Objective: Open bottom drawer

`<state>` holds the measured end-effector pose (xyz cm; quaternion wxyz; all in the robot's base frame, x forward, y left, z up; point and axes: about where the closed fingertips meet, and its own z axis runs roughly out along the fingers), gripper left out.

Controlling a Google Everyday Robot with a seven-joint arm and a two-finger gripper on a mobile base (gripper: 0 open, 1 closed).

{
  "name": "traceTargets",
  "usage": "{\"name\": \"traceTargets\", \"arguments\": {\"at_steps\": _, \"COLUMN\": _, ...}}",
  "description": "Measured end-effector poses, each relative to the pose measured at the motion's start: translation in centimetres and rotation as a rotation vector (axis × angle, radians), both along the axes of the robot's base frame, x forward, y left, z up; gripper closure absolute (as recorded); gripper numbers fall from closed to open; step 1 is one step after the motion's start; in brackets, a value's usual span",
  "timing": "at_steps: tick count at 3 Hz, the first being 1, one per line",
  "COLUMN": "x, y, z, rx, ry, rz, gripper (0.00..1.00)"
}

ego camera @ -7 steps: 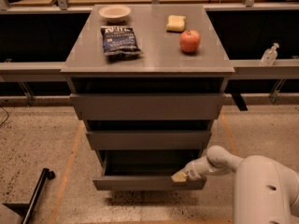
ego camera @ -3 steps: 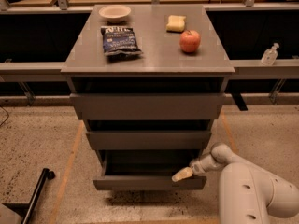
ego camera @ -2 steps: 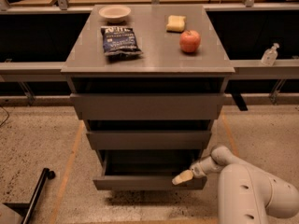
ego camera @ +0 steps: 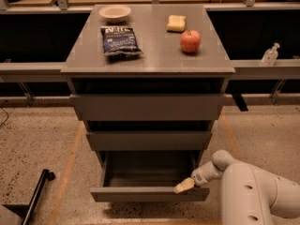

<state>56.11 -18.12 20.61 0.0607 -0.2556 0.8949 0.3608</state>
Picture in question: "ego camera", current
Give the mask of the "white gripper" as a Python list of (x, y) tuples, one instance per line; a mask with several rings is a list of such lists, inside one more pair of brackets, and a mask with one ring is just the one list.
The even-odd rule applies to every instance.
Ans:
[(205, 178), (203, 170), (201, 168), (196, 169), (192, 172), (191, 177), (186, 178), (181, 183), (176, 185), (173, 189), (175, 194), (187, 191), (194, 186), (201, 187), (208, 183), (208, 180)]

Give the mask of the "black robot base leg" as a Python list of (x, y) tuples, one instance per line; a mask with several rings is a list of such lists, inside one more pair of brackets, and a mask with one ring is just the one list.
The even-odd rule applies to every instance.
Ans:
[(55, 179), (54, 172), (44, 169), (29, 203), (0, 204), (0, 225), (30, 225), (39, 197), (47, 181)]

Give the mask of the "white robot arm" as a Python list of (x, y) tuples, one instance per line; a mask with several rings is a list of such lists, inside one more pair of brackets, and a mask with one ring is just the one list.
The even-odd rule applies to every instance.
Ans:
[(272, 217), (300, 217), (300, 185), (234, 158), (225, 150), (195, 169), (173, 191), (178, 194), (221, 181), (222, 225), (273, 225)]

